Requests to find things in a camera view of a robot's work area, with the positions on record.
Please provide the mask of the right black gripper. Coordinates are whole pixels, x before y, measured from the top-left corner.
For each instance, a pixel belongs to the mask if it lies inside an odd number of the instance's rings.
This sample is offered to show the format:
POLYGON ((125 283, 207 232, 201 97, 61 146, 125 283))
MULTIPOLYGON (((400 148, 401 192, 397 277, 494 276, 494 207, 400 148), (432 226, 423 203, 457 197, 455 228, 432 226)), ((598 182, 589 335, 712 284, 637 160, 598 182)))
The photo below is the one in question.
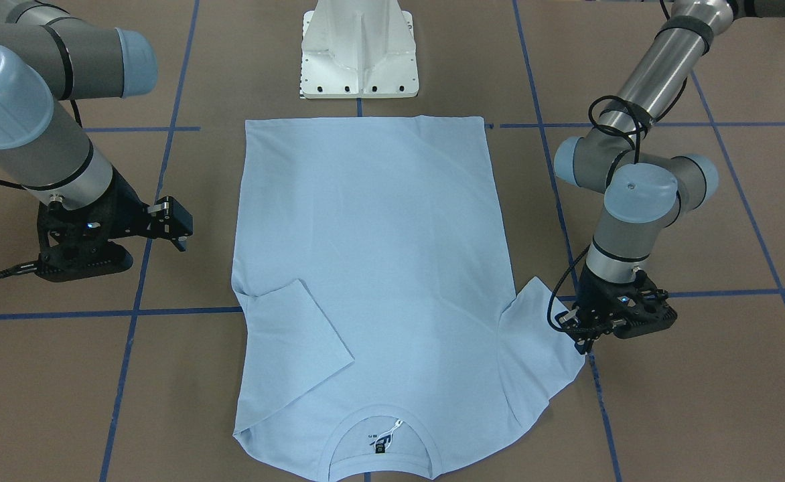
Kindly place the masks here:
POLYGON ((193 217, 181 202, 164 196, 145 204, 116 168, 111 169, 104 192, 89 204, 82 205, 63 191, 50 193, 38 208, 36 226, 41 250, 101 250, 113 239, 154 235, 185 252, 187 237, 193 235, 193 217))

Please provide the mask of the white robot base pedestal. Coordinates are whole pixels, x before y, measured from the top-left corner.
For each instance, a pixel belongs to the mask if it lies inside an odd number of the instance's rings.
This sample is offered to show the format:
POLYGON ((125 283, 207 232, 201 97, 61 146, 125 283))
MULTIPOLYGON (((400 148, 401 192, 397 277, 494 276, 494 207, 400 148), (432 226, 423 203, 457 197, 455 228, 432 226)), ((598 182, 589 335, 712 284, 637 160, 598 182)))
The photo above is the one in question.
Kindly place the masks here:
POLYGON ((319 1, 301 27, 304 100, 418 95, 414 21, 398 1, 319 1))

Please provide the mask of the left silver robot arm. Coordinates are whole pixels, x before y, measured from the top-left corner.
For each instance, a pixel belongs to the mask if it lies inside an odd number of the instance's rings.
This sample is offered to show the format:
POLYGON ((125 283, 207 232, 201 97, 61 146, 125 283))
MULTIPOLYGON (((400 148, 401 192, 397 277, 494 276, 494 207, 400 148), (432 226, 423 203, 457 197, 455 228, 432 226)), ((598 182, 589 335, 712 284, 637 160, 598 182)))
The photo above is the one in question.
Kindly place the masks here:
POLYGON ((615 95, 592 101, 591 130, 558 147, 554 171, 577 188, 603 195, 569 311, 547 321, 582 355, 604 335, 629 339, 668 329, 677 312, 646 262, 659 233, 716 192, 717 168, 698 155, 646 155, 642 141, 671 110, 693 68, 738 19, 785 18, 785 1, 674 1, 640 63, 615 95))

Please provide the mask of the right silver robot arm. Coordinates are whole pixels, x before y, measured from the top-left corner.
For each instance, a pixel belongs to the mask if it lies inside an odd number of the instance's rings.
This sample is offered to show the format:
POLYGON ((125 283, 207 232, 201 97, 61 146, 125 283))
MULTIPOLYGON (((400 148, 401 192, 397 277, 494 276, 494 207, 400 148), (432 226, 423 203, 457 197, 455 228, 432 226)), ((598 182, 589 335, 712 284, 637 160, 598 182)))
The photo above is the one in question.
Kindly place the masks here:
POLYGON ((101 28, 42 1, 0 1, 0 169, 42 208, 59 245, 122 237, 185 250, 192 217, 171 196, 145 204, 62 102, 153 91, 159 63, 138 31, 101 28))

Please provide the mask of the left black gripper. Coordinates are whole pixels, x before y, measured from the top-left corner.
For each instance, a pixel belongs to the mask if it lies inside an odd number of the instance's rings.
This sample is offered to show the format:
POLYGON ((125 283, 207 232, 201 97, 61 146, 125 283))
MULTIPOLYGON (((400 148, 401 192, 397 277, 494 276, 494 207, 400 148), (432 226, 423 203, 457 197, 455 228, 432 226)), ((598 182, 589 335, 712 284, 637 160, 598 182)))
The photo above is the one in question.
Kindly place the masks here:
POLYGON ((606 281, 598 277, 587 264, 583 265, 577 290, 577 319, 580 327, 574 329, 572 339, 577 353, 591 353, 597 336, 612 332, 624 324, 624 284, 606 281))

